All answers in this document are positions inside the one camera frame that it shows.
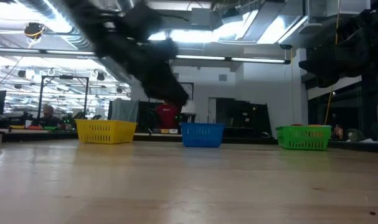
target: hanging cable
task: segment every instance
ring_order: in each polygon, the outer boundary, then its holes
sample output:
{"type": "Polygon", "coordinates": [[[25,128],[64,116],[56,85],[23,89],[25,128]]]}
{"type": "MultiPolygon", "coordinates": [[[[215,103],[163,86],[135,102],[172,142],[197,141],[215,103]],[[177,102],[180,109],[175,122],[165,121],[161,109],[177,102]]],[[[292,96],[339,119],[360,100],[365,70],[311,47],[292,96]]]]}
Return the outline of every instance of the hanging cable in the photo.
{"type": "MultiPolygon", "coordinates": [[[[34,42],[35,42],[35,40],[36,40],[36,38],[38,37],[38,35],[39,34],[37,34],[36,36],[35,36],[35,38],[34,38],[34,40],[33,40],[33,42],[31,42],[31,44],[28,46],[28,49],[30,49],[34,44],[34,42]]],[[[0,81],[0,85],[2,84],[2,82],[5,80],[5,79],[7,79],[8,77],[9,77],[9,75],[17,68],[17,66],[19,65],[19,63],[21,62],[21,60],[24,58],[24,56],[23,57],[21,57],[17,62],[16,62],[16,64],[13,66],[13,68],[10,70],[10,72],[8,72],[7,74],[6,74],[6,76],[0,81]]]]}
{"type": "Polygon", "coordinates": [[[293,49],[291,48],[291,108],[293,109],[293,123],[294,121],[294,63],[293,63],[293,49]]]}
{"type": "MultiPolygon", "coordinates": [[[[336,24],[336,44],[338,44],[338,27],[339,27],[339,15],[341,13],[341,0],[338,0],[338,13],[337,13],[337,24],[336,24]]],[[[330,96],[328,98],[326,119],[324,119],[324,125],[327,125],[328,113],[330,112],[331,98],[333,97],[333,86],[331,85],[330,96]]]]}
{"type": "Polygon", "coordinates": [[[160,16],[163,16],[163,17],[171,17],[171,18],[176,18],[176,19],[182,19],[186,22],[190,22],[189,19],[186,19],[185,17],[183,16],[175,16],[175,15],[169,15],[169,14],[162,14],[162,13],[159,13],[160,16]]]}
{"type": "Polygon", "coordinates": [[[27,34],[26,32],[24,32],[24,34],[28,37],[38,37],[38,35],[41,35],[43,33],[43,31],[45,30],[45,27],[43,27],[39,32],[35,33],[35,34],[27,34]]]}
{"type": "Polygon", "coordinates": [[[199,3],[198,1],[191,1],[191,2],[187,5],[187,8],[186,8],[187,11],[189,10],[190,5],[191,5],[192,3],[194,3],[194,2],[197,3],[201,8],[204,8],[204,7],[202,6],[202,4],[199,3]]]}

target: desk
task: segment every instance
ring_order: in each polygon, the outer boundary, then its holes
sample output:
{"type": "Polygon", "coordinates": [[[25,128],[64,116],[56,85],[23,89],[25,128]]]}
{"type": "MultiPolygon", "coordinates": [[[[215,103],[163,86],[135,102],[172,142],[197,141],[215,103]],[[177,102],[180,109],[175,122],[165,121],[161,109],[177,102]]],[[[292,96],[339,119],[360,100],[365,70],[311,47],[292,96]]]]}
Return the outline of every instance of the desk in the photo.
{"type": "Polygon", "coordinates": [[[2,146],[0,224],[105,220],[378,224],[378,154],[77,140],[2,146]]]}

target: white wall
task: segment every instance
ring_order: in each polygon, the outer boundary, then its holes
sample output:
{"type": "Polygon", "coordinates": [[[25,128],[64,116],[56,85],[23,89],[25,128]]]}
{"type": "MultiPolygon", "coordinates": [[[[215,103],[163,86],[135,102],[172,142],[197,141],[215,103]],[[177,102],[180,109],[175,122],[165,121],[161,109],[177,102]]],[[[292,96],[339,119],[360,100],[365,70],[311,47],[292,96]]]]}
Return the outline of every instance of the white wall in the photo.
{"type": "Polygon", "coordinates": [[[179,74],[179,82],[194,83],[196,122],[207,122],[208,98],[235,98],[235,73],[229,68],[174,67],[173,70],[179,74]],[[227,75],[226,82],[219,81],[220,74],[227,75]]]}
{"type": "MultiPolygon", "coordinates": [[[[308,95],[301,83],[305,72],[298,62],[305,59],[305,50],[298,50],[291,65],[243,63],[234,73],[229,68],[174,67],[179,82],[194,83],[196,122],[207,122],[208,98],[235,98],[256,104],[267,104],[272,134],[275,128],[294,123],[308,124],[308,95]],[[219,75],[227,81],[220,82],[219,75]]],[[[147,101],[139,83],[132,86],[132,100],[147,101]]]]}
{"type": "Polygon", "coordinates": [[[298,50],[293,65],[244,63],[237,71],[236,96],[238,100],[267,104],[272,134],[276,128],[294,123],[308,124],[308,99],[301,76],[305,73],[298,62],[304,50],[298,50]]]}

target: blue basket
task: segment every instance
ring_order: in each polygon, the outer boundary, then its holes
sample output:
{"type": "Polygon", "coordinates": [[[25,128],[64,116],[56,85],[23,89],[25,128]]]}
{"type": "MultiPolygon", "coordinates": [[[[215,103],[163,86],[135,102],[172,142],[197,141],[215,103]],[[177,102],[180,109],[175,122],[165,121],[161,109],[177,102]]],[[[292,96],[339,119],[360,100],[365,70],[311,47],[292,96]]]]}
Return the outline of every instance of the blue basket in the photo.
{"type": "Polygon", "coordinates": [[[219,147],[224,134],[224,124],[182,123],[185,147],[219,147]]]}

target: ceiling pipe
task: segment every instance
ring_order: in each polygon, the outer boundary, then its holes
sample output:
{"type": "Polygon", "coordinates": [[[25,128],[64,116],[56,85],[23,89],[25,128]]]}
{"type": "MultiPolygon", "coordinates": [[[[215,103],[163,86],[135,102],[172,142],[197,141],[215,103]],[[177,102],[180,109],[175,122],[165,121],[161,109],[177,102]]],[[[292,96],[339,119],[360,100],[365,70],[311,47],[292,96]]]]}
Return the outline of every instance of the ceiling pipe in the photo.
{"type": "MultiPolygon", "coordinates": [[[[66,13],[63,13],[65,6],[60,2],[60,0],[16,0],[17,3],[25,5],[30,9],[37,11],[42,14],[49,21],[53,21],[55,24],[52,27],[49,27],[54,32],[57,32],[58,26],[71,27],[71,30],[67,33],[64,33],[65,36],[62,36],[64,40],[74,46],[77,50],[88,51],[93,50],[92,44],[84,38],[78,29],[75,28],[71,19],[66,13]]],[[[107,72],[119,81],[124,83],[131,83],[131,77],[125,75],[122,72],[122,68],[110,58],[97,60],[97,62],[108,64],[107,72]]]]}

